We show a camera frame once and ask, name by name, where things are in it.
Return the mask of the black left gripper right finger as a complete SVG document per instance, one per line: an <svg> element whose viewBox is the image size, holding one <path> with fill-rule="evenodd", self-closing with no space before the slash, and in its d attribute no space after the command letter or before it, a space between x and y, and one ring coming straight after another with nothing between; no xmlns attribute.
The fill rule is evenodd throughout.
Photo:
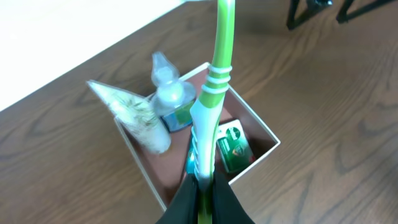
<svg viewBox="0 0 398 224"><path fill-rule="evenodd" d="M254 224L222 173L213 174L212 224Z"/></svg>

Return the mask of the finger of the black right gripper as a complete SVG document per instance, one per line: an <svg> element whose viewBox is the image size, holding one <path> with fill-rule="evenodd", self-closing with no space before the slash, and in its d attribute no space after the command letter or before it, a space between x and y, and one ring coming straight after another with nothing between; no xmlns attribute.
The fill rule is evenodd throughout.
<svg viewBox="0 0 398 224"><path fill-rule="evenodd" d="M374 0L367 5L361 6L356 10L350 11L350 7L354 3L354 0L344 0L338 14L336 16L336 20L339 24L343 24L352 20L356 17L359 17L367 12L380 8L388 3L393 2L394 0Z"/></svg>
<svg viewBox="0 0 398 224"><path fill-rule="evenodd" d="M307 8L297 17L296 12L299 7L300 0L290 0L286 23L288 30L294 30L296 27L307 22L322 10L333 5L332 0L306 0L305 2L307 4Z"/></svg>

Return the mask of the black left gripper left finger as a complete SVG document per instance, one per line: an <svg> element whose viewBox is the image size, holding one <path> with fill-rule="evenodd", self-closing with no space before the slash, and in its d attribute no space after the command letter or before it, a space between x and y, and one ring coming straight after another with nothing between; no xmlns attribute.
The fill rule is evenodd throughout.
<svg viewBox="0 0 398 224"><path fill-rule="evenodd" d="M197 224L198 183L193 174L187 174L170 206L156 224Z"/></svg>

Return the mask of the Colgate toothpaste tube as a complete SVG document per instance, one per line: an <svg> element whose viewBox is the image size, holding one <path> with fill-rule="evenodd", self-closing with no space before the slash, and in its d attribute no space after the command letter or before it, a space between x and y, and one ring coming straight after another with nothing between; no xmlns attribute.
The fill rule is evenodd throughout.
<svg viewBox="0 0 398 224"><path fill-rule="evenodd" d="M195 173L195 155L193 153L194 147L193 144L189 145L187 160L185 163L185 172L188 174Z"/></svg>

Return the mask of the green soap box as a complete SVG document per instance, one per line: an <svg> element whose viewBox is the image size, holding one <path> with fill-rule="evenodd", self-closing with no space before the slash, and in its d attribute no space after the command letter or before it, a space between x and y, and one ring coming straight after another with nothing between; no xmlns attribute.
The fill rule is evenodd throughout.
<svg viewBox="0 0 398 224"><path fill-rule="evenodd" d="M220 125L216 137L216 144L227 173L241 172L255 161L256 158L238 119Z"/></svg>

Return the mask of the green white toothbrush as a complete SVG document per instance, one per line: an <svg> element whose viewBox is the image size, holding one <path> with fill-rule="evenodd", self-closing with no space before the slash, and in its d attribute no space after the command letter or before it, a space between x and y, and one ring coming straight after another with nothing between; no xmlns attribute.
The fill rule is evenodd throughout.
<svg viewBox="0 0 398 224"><path fill-rule="evenodd" d="M231 79L234 42L235 0L217 1L217 26L213 61L201 86L199 97L191 107L195 145L195 177L200 189L198 223L212 222L211 197L215 170L216 132L224 97Z"/></svg>

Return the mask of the white lotion tube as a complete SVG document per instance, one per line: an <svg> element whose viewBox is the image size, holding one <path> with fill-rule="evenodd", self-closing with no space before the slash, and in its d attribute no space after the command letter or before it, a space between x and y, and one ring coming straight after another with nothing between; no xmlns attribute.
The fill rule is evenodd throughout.
<svg viewBox="0 0 398 224"><path fill-rule="evenodd" d="M95 80L87 85L141 147L154 154L169 149L170 134L147 99Z"/></svg>

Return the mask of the clear hand sanitizer pump bottle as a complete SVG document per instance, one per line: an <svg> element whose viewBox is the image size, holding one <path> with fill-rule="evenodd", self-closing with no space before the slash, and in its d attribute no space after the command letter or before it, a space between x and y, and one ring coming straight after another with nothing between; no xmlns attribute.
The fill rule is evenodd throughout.
<svg viewBox="0 0 398 224"><path fill-rule="evenodd" d="M172 133L190 126L196 89L180 79L180 72L162 52L152 54L151 79L156 86L151 103L166 128Z"/></svg>

